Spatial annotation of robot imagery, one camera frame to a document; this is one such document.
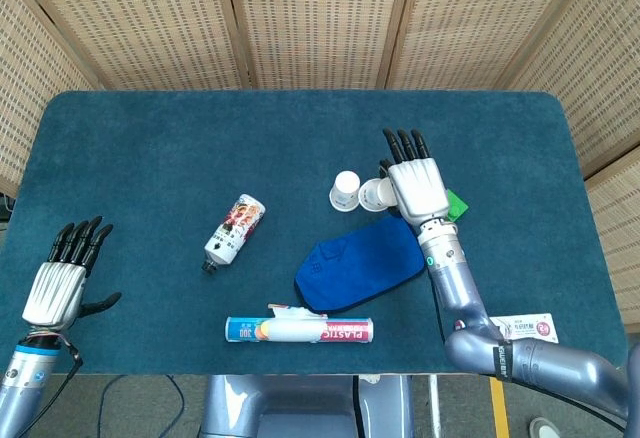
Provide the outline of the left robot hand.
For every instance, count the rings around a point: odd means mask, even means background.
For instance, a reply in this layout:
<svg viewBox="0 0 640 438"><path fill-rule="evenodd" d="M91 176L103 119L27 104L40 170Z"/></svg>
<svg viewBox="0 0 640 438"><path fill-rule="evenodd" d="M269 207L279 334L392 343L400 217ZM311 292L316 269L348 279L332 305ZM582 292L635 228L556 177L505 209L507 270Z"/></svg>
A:
<svg viewBox="0 0 640 438"><path fill-rule="evenodd" d="M27 297L22 319L32 334L60 333L79 318L102 313L122 297L115 292L94 303L83 301L100 249L113 230L97 216L65 225L56 235L47 259L40 265Z"/></svg>

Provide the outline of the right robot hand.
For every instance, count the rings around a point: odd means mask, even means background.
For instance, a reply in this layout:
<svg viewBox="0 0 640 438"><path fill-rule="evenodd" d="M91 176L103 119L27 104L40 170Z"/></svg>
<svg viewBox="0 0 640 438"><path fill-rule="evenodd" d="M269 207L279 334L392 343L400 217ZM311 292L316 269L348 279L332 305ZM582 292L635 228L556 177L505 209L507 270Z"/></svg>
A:
<svg viewBox="0 0 640 438"><path fill-rule="evenodd" d="M381 160L380 172L390 180L401 216L412 226L446 218L450 208L446 187L422 134L390 128L383 134L393 160Z"/></svg>

